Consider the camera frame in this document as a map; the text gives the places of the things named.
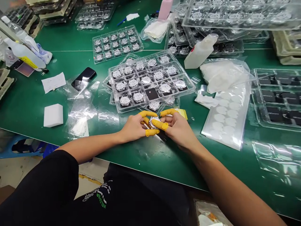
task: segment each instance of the yellow label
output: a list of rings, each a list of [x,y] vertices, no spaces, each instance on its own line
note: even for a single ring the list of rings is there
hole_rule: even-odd
[[[32,68],[38,68],[28,57],[23,56],[23,57],[19,57],[22,61],[24,61],[25,63],[27,63],[29,66],[31,66]]]

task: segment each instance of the white sponge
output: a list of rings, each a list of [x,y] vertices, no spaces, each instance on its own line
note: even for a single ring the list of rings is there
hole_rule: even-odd
[[[44,127],[53,127],[63,124],[63,106],[50,105],[44,109]]]

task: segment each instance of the smartphone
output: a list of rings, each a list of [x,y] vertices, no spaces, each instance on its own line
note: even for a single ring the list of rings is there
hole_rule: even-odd
[[[87,67],[72,83],[72,87],[75,88],[78,92],[81,91],[82,82],[90,82],[96,75],[96,71],[90,67]]]

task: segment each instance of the green workbench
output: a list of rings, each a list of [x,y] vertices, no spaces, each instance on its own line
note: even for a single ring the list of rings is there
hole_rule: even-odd
[[[108,69],[117,65],[123,58],[109,60],[94,65],[92,38],[117,29],[116,25],[129,13],[138,12],[140,17],[121,24],[118,28],[134,24],[138,31],[145,25],[144,17],[160,8],[160,0],[131,1],[117,7],[112,19],[102,31],[77,31],[74,21],[66,24],[56,24],[44,27],[36,38],[45,50],[53,53],[53,59],[47,66],[49,73],[41,76],[34,72],[29,78],[11,71],[10,77],[17,79],[16,83],[0,102],[0,128],[23,134],[55,145],[63,145],[69,140],[64,132],[64,125],[54,128],[43,127],[44,107],[61,104],[64,107],[64,122],[68,118],[68,102],[66,96],[59,90],[45,94],[41,79],[64,72],[66,80],[76,78],[86,67],[91,67],[97,73],[94,81],[103,81],[108,75]],[[146,56],[164,49],[161,44],[144,41],[144,50],[136,53]],[[301,68],[283,66],[279,63],[271,43],[264,45],[246,45],[244,56],[250,69],[253,68]],[[184,58],[178,58],[184,66]],[[187,70],[190,77],[201,79],[198,69]],[[265,143],[283,143],[301,145],[297,132],[275,130],[256,125],[254,112],[249,111],[245,124],[244,144],[241,151],[231,149],[201,135],[209,110],[196,102],[196,95],[181,97],[181,108],[187,111],[188,121],[200,142],[220,160],[234,175],[252,189],[260,198],[270,205],[277,213],[301,220],[301,194],[293,185],[285,184],[273,178],[273,175],[263,174],[252,148],[252,140]],[[115,106],[109,105],[108,99],[99,99],[95,93],[94,106],[100,111],[109,110],[114,113],[114,125],[99,126],[98,118],[89,120],[89,134],[104,134],[118,131],[128,116],[117,114]],[[171,141],[162,143],[155,138],[142,138],[135,142],[115,147],[97,156],[116,164],[175,181],[187,186],[208,191],[208,187],[186,153],[178,149]]]

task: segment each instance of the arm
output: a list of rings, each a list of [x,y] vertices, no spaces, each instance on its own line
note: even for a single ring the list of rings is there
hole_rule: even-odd
[[[146,116],[157,116],[157,114],[149,111],[142,111],[137,115],[129,116],[129,119],[122,130],[117,133],[80,138],[62,145],[57,150],[68,152],[79,164],[84,163],[118,144],[127,143],[144,136],[148,137],[159,133],[159,130],[145,130],[143,128],[141,122],[147,119]]]
[[[286,225],[198,141],[185,118],[174,109],[161,112],[161,116],[162,122],[153,121],[153,124],[165,130],[181,149],[188,152],[207,182],[215,202],[234,225]]]

